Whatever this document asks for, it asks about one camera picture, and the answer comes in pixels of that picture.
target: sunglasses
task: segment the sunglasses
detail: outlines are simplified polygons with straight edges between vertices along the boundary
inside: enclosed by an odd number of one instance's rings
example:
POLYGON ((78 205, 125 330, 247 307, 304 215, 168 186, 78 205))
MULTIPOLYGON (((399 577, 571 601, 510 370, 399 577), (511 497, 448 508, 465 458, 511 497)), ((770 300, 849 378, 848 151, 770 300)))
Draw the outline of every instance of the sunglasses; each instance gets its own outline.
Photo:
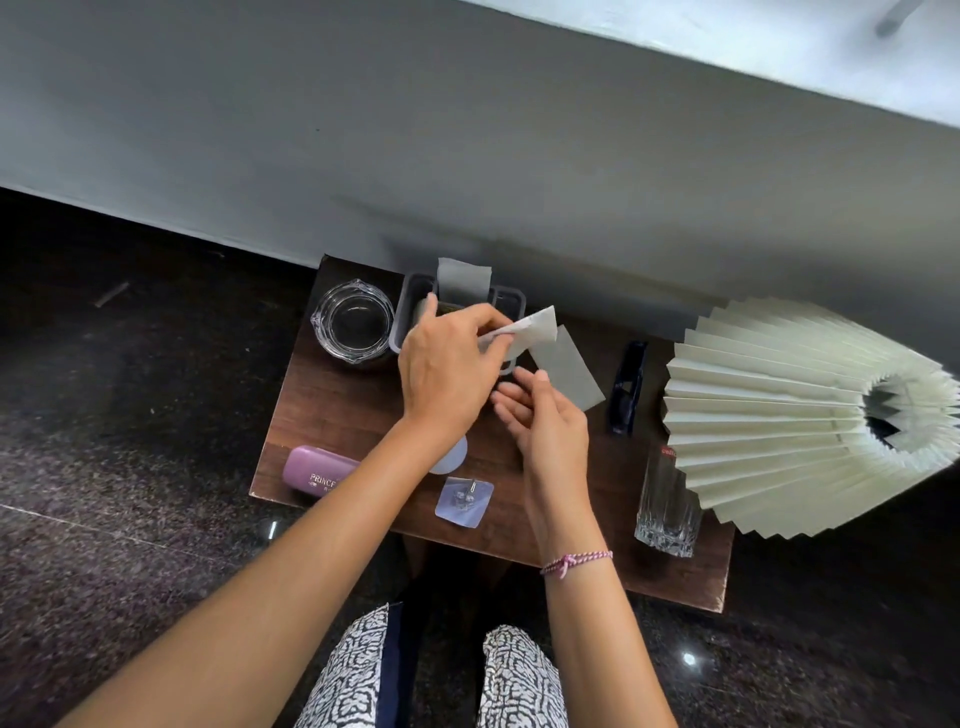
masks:
POLYGON ((645 341, 632 341, 623 352, 607 406, 607 422, 614 434, 629 435, 634 431, 636 401, 643 385, 643 358, 646 352, 645 341))

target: forearm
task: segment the forearm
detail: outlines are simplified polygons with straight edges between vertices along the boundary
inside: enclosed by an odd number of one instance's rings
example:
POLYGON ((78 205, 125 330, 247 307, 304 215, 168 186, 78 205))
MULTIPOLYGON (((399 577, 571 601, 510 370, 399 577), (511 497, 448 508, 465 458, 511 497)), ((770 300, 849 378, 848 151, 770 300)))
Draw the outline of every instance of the forearm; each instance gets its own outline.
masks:
MULTIPOLYGON (((550 517, 545 561, 598 550, 607 545, 588 504, 550 517)), ((675 726, 612 560, 575 567, 564 579, 545 578, 570 725, 675 726)))
POLYGON ((271 725, 444 439, 401 421, 350 477, 61 725, 271 725))

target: pink string bracelet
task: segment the pink string bracelet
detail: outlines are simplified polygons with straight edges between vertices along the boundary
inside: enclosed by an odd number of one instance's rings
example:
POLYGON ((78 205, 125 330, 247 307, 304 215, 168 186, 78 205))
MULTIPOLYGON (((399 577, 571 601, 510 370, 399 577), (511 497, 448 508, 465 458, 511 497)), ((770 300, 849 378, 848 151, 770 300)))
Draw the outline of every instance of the pink string bracelet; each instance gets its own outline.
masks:
POLYGON ((573 569, 573 567, 579 567, 581 564, 585 564, 588 561, 596 561, 597 559, 612 559, 612 551, 589 551, 588 553, 568 553, 565 556, 561 556, 555 561, 551 561, 545 567, 540 570, 540 574, 546 576, 548 573, 560 573, 560 578, 563 579, 566 576, 568 570, 573 569))

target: small wooden table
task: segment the small wooden table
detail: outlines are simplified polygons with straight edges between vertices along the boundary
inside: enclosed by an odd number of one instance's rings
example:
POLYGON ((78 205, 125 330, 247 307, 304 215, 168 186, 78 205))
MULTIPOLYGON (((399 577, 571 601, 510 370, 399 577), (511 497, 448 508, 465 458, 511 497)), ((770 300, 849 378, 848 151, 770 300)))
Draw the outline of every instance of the small wooden table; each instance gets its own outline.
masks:
MULTIPOLYGON (((310 326, 309 315, 320 296, 332 286, 356 278, 381 288, 396 306, 403 281, 400 274, 334 257, 321 262, 253 477, 250 494, 254 497, 309 506, 311 497, 288 488, 280 479, 292 448, 313 445, 361 460, 403 413, 396 366, 374 372, 351 370, 321 348, 310 326)), ((567 316, 558 318, 566 324, 604 392, 612 389, 627 343, 636 339, 649 342, 633 436, 608 432, 603 404, 588 412, 590 502, 613 551, 624 588, 721 612, 733 543, 731 523, 721 524, 712 513, 706 513, 694 555, 689 559, 660 553, 634 538, 647 450, 651 442, 666 437, 660 424, 659 395, 667 379, 665 365, 673 355, 673 344, 625 328, 567 316)), ((487 406, 467 439, 467 460, 453 474, 487 480, 495 486, 480 525, 463 528, 434 515, 445 476, 428 475, 403 506, 393 530, 540 566, 523 509, 522 463, 510 434, 487 406)))

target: dark marble floor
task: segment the dark marble floor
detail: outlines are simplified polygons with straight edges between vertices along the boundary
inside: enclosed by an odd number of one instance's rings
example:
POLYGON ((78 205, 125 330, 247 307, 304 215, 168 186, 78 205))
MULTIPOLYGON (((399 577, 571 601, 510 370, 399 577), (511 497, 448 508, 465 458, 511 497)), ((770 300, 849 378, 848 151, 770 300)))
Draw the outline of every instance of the dark marble floor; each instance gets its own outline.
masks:
MULTIPOLYGON (((0 724, 52 725, 253 558, 260 520, 293 515, 246 492, 312 279, 0 191, 0 724)), ((817 539, 738 536, 723 616, 636 599, 681 724, 956 725, 957 480, 817 539)), ((405 574, 388 537, 277 725, 405 574)), ((549 647, 531 570, 501 601, 549 647)), ((415 722, 467 726, 456 596, 435 606, 415 722)))

